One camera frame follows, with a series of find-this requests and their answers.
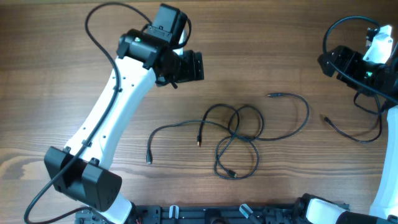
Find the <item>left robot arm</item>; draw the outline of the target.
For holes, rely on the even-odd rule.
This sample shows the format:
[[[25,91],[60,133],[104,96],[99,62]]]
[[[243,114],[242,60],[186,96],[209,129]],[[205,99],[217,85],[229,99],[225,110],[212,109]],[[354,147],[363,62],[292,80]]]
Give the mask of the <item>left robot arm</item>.
[[[134,223],[136,208],[110,171],[116,146],[139,103],[153,86],[177,86],[204,78],[201,53],[184,50],[191,22],[161,4],[154,20],[119,40],[113,71],[94,108],[63,149],[51,147],[44,163],[56,191],[82,202],[108,223]]]

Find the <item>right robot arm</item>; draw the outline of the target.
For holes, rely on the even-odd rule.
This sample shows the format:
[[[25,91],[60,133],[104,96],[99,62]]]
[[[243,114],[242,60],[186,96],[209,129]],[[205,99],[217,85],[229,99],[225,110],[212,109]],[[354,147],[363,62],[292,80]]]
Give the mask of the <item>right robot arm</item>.
[[[277,166],[284,178],[269,183],[235,183],[226,193],[215,193],[203,203],[240,201],[293,202],[304,193],[350,205],[356,213],[369,213],[381,181],[387,148],[387,124],[381,138],[360,144],[336,133],[322,114],[334,117],[338,126],[351,134],[368,138],[376,133],[371,127],[374,116],[351,104],[353,91],[322,74],[316,61],[318,52],[297,53],[288,59],[296,77],[291,85],[310,105],[305,129],[291,140],[279,143],[285,159]]]

